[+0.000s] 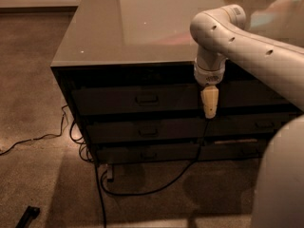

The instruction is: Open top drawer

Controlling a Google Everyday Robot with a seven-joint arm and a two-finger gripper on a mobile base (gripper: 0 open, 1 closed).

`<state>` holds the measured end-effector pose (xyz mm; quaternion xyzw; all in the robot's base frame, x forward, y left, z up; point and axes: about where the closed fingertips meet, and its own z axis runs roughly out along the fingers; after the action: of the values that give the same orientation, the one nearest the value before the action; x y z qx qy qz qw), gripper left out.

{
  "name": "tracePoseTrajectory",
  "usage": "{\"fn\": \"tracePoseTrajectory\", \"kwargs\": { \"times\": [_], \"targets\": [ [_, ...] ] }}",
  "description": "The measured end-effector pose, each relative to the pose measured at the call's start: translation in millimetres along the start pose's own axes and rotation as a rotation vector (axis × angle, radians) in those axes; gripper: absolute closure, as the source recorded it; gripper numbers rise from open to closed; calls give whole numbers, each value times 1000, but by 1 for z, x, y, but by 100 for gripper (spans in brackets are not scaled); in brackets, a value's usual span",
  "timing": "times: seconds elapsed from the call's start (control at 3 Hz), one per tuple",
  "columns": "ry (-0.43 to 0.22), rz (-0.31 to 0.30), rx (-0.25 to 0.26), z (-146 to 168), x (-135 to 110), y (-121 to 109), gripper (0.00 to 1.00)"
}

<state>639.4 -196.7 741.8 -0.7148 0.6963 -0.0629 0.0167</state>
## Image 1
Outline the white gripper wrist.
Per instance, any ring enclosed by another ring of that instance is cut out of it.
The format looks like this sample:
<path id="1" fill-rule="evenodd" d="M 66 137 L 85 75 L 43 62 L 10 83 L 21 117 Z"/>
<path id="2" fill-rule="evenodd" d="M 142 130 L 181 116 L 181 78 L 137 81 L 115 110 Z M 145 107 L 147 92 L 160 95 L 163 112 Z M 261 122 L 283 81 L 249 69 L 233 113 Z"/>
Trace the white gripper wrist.
<path id="1" fill-rule="evenodd" d="M 201 86 L 206 86 L 200 93 L 203 104 L 203 110 L 207 119 L 216 117 L 219 90 L 216 85 L 219 84 L 225 72 L 225 58 L 216 59 L 212 63 L 195 61 L 194 76 Z"/>

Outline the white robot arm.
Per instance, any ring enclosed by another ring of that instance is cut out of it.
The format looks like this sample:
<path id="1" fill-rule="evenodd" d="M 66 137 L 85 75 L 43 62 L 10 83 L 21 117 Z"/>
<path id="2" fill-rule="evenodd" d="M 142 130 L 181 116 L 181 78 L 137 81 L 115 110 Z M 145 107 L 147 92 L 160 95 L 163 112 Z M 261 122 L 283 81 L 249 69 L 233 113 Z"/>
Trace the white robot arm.
<path id="1" fill-rule="evenodd" d="M 246 13 L 229 5 L 198 13 L 190 33 L 199 45 L 194 75 L 205 116 L 216 115 L 223 60 L 228 58 L 304 110 L 304 55 L 296 47 L 244 30 Z M 304 228 L 304 116 L 269 142 L 256 181 L 251 228 Z"/>

